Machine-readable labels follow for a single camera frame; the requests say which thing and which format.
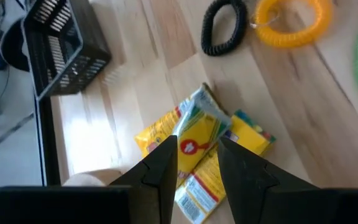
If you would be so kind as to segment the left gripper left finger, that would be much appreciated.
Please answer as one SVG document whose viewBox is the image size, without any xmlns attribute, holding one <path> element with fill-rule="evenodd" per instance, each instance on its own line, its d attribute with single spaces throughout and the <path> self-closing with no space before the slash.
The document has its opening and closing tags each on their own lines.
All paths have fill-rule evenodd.
<svg viewBox="0 0 358 224">
<path fill-rule="evenodd" d="M 105 187 L 0 187 L 0 223 L 170 223 L 178 140 Z"/>
</svg>

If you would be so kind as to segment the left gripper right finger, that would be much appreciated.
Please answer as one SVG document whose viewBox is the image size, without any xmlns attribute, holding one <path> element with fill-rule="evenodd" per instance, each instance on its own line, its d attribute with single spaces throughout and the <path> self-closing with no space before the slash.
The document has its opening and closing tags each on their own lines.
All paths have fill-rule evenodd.
<svg viewBox="0 0 358 224">
<path fill-rule="evenodd" d="M 228 138 L 218 161 L 236 223 L 358 223 L 358 189 L 319 188 Z"/>
</svg>

